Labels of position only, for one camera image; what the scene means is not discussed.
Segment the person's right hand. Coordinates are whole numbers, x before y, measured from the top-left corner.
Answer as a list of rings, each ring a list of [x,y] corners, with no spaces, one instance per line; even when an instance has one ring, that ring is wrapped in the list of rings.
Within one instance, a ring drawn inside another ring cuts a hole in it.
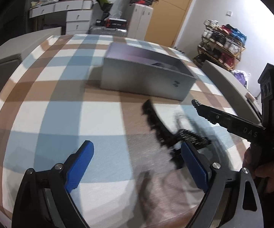
[[[250,171],[253,178],[259,177],[267,179],[266,193],[274,192],[274,162],[255,167],[251,148],[249,147],[244,154],[243,167]]]

